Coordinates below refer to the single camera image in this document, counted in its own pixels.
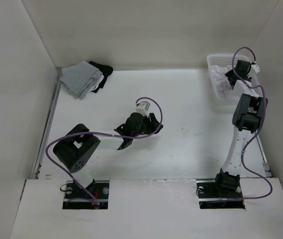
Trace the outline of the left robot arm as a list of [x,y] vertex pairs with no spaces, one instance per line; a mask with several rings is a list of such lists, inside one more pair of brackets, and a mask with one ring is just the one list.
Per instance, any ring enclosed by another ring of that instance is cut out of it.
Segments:
[[77,193],[82,198],[92,196],[95,179],[85,170],[97,150],[124,150],[137,138],[146,138],[163,129],[154,113],[132,113],[125,123],[111,133],[90,131],[84,124],[76,125],[66,136],[56,141],[53,153],[63,168],[74,179]]

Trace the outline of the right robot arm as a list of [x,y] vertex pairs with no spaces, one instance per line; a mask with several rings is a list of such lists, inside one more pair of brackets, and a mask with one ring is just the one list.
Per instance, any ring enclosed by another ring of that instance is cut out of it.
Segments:
[[234,133],[231,146],[212,188],[218,197],[241,193],[240,174],[244,155],[264,124],[268,99],[262,86],[252,86],[249,73],[255,66],[255,63],[238,60],[233,69],[225,74],[240,99],[232,118]]

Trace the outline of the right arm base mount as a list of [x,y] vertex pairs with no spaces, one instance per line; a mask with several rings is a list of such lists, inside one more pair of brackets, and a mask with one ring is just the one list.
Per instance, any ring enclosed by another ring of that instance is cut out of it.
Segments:
[[218,190],[213,180],[199,180],[196,183],[200,209],[245,209],[242,193]]

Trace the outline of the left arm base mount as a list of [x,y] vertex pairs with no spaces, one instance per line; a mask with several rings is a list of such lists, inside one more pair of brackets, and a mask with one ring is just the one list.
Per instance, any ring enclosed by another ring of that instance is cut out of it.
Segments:
[[63,209],[65,210],[106,210],[108,209],[109,181],[94,181],[87,190],[99,201],[93,202],[92,197],[79,188],[73,181],[61,185],[64,193]]

